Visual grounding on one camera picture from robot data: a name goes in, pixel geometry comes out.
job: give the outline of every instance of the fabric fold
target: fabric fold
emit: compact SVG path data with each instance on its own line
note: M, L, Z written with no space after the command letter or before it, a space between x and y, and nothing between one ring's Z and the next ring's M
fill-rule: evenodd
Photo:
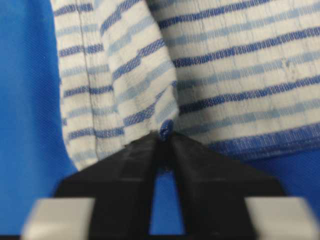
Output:
M243 161L320 146L319 0L51 0L78 169L150 131Z

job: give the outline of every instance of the blue and white striped cloth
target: blue and white striped cloth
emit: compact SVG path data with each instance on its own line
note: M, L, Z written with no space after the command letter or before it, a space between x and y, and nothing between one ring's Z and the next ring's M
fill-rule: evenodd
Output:
M320 146L320 0L51 0L78 169L150 131L240 159Z

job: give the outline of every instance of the towel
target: towel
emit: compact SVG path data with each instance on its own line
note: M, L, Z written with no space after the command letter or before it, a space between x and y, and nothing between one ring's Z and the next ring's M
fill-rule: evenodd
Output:
M249 161L320 146L319 0L51 0L67 152L151 131Z

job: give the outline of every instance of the blue fabric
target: blue fabric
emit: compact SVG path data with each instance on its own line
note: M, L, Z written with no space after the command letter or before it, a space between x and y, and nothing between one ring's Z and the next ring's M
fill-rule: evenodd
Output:
M62 139L49 1L0 0L0 235L75 171Z
M0 0L0 235L19 234L34 201L75 172L61 134L59 74L49 1ZM320 218L320 151L254 167L306 197ZM158 176L150 232L184 232L172 173Z

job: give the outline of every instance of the blue stripe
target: blue stripe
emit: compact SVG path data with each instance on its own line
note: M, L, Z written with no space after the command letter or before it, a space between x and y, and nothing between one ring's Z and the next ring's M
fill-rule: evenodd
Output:
M156 102L154 102L153 104L151 104L150 106L148 106L146 109L137 112L135 114L132 114L130 116L127 116L123 119L123 123L126 127L134 125L134 124L138 124L143 122L145 119L149 119L153 116L153 114L155 113L155 105Z
M159 76L166 73L169 69L172 69L172 68L173 68L173 65L171 61L163 62L157 68L149 72L142 82L138 83L136 86L130 87L125 92L116 96L117 104L121 104L125 101L128 101L138 96L143 91L149 88L151 81L157 79ZM101 108L93 108L93 109L91 109L91 107L80 107L68 112L67 117L75 118L75 117L79 117L79 116L91 114L91 113L93 113L94 116L107 116L109 114L116 113L117 111L118 110L117 110L116 104L109 107L101 107Z
M77 131L72 131L68 134L68 140L73 140L73 139L77 139L77 138L81 138L81 137L86 137L86 136L94 136L95 135L95 131L93 128L84 128L81 130L77 130Z
M120 78L123 74L126 74L133 69L135 69L137 66L141 64L141 58L146 57L154 52L156 52L158 49L165 46L164 40L158 39L149 45L145 46L144 48L140 49L137 53L137 56L125 63L124 65L120 66L117 70L115 70L112 73L112 79L116 80Z
M222 120L195 125L193 127L179 130L180 133L194 136L211 131L212 129L225 128L236 124L247 124L259 120L277 119L286 116L292 116L299 113L304 113L308 110L320 108L320 98L315 98L309 101L299 102L297 104L286 106L268 111L249 112L241 115L228 116Z
M104 50L104 46L102 44L90 45L90 46L87 46L86 48L84 48L83 45L77 45L77 46L61 49L59 51L59 57L66 57L66 56L82 53L83 51L86 54L95 54L97 52L102 52L103 50Z
M168 47L174 47L176 45L185 45L190 43L200 43L209 39L215 39L218 37L226 37L230 34L251 31L253 29L263 28L266 25L282 22L288 19L298 18L300 16L310 15L320 11L320 2L312 5L303 6L297 9L285 11L274 16L268 16L266 18L249 21L246 23L234 24L231 26L223 27L220 29L202 32L199 34L182 35L176 38L165 39L165 43Z
M60 77L67 78L67 77L71 77L71 76L82 74L82 73L95 75L95 74L106 73L106 72L109 72L109 66L107 64L89 67L88 69L86 69L86 66L75 66L69 69L61 70Z
M104 94L112 92L114 89L111 85L102 86L102 87L89 87L86 86L80 86L73 89L65 90L63 93L63 97L71 97L77 94L84 94L84 93L90 93L90 94Z
M228 58L236 55L252 53L261 49L271 48L284 43L292 42L294 40L316 37L319 35L320 35L320 27L313 27L313 28L308 28L301 31L290 32L274 38L269 38L263 41L259 41L259 42L255 42L247 45L233 46L223 50L211 52L202 56L190 56L190 57L178 58L173 60L173 64L176 68L188 67L188 66L198 65L198 64L205 64L207 62L215 61L218 59L224 59L224 58Z
M80 26L75 25L75 26L69 26L69 27L57 30L55 32L55 36L57 38L60 38L62 36L70 35L70 34L73 34L73 33L81 33L81 32L83 32L83 33L93 33L93 32L96 32L96 31L98 31L98 25L97 24L84 25L81 28L80 28Z
M208 146L214 151L226 155L245 156L246 158L260 157L266 152L273 154L289 153L303 148L319 147L320 123L305 125L289 130L278 131L258 136L239 137L231 140L218 141Z
M94 8L92 6L91 3L86 3L86 4L81 4L81 5L75 5L75 4L70 4L70 5L66 5L63 6L61 8L59 8L58 10L53 12L53 15L55 17L64 15L64 14L69 14L69 13L74 13L75 11L78 12L90 12L92 11Z
M177 87L177 80L174 80L172 83L171 83L172 87L176 88Z
M100 139L109 139L109 138L118 137L124 134L125 132L123 127L117 127L117 128L105 129L105 130L95 130L96 137Z
M210 8L206 9L197 13L190 13L190 14L184 14L179 16L173 16L168 19L162 20L158 22L158 25L160 29L168 28L172 25L178 24L178 23L185 23L185 22L193 22L198 21L201 19L207 19L210 17L215 17L227 13L231 13L234 11L239 11L243 9L248 9L254 6L258 6L261 4L265 4L270 2L271 0L248 0L248 1L241 1L237 3L232 3L225 6L220 6L217 8Z
M108 139L117 137L124 134L124 128L123 127L116 127L112 129L104 129L104 130L95 130L93 128L84 128L81 130L73 131L68 134L68 140L74 140L81 137L86 136L96 136L100 139Z
M170 7L173 4L176 3L186 3L186 2L190 2L192 0L160 0L158 2L148 2L148 7L150 9L150 11L155 12L167 7Z
M209 108L212 106L216 106L216 105L224 104L228 102L238 102L238 101L243 101L247 99L263 98L265 96L284 93L296 88L315 85L319 83L320 83L320 75L317 75L314 77L307 77L304 79L300 79L295 82L288 82L288 83L282 83L278 85L265 87L263 89L244 91L239 93L226 93L223 95L218 95L218 96L210 97L207 99L202 99L197 102L181 105L180 115L196 112L205 108Z
M127 100L133 99L139 94L143 93L150 87L152 81L156 80L158 77L166 73L169 69L173 69L174 66L170 60L161 63L152 71L148 72L145 79L139 82L135 86L128 88L125 92L120 93L116 96L116 102L121 104Z
M301 64L309 63L319 59L320 59L320 51L313 51L313 52L305 52L301 55L289 57L287 59L287 63L294 64L294 65L301 65ZM218 72L208 77L192 79L192 80L182 80L177 83L177 89L179 91L182 91L185 89L190 89L192 87L211 85L211 84L216 84L219 82L229 81L229 80L236 80L240 78L245 78L249 76L255 76L255 75L275 71L278 69L282 69L283 67L284 67L283 58L281 58L274 61L266 62L263 64L257 64L254 66L249 66L241 69Z
M62 124L62 126L67 126L68 124L67 124L67 119L66 118L62 118L61 119L61 124Z
M131 43L132 36L140 33L141 31L143 31L144 29L146 29L147 27L149 27L150 25L152 25L154 23L155 23L155 21L154 21L153 17L147 16L144 19L142 19L141 21L139 21L138 23L132 25L128 29L128 31L127 31L127 33L125 35L123 35L116 42L112 43L109 46L109 48L107 50L108 56L112 56L114 53L119 51L121 48L123 48L124 46L128 45L129 43Z
M104 35L104 33L117 21L121 19L121 14L129 10L133 5L135 5L137 2L141 0L125 0L122 3L120 3L116 10L103 22L100 28L100 34L101 36Z

